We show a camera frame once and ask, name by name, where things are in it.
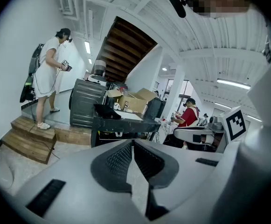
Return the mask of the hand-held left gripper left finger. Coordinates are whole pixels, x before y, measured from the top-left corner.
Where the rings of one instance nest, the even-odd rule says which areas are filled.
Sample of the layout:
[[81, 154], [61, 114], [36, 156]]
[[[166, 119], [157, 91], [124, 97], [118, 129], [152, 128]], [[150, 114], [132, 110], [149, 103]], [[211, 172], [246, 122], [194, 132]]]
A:
[[20, 188], [16, 209], [29, 224], [146, 224], [127, 182], [131, 161], [127, 140], [70, 154]]

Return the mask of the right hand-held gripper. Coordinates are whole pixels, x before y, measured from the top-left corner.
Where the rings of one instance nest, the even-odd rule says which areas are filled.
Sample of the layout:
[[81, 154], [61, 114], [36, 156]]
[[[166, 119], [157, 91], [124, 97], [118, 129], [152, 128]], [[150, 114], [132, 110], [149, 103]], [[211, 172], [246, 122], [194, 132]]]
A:
[[214, 133], [222, 133], [216, 152], [224, 152], [229, 143], [238, 141], [246, 132], [244, 115], [241, 106], [238, 106], [218, 116], [212, 116], [208, 128], [205, 126], [178, 127], [174, 129], [174, 136], [186, 143], [211, 146], [214, 142]]

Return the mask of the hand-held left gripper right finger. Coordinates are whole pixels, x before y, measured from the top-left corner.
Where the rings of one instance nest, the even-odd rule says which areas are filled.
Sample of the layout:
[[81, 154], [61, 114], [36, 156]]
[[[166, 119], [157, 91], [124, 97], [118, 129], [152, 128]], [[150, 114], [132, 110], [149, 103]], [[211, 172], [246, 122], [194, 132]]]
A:
[[133, 217], [133, 223], [223, 223], [213, 178], [220, 155], [136, 140], [134, 159], [148, 190], [145, 213]]

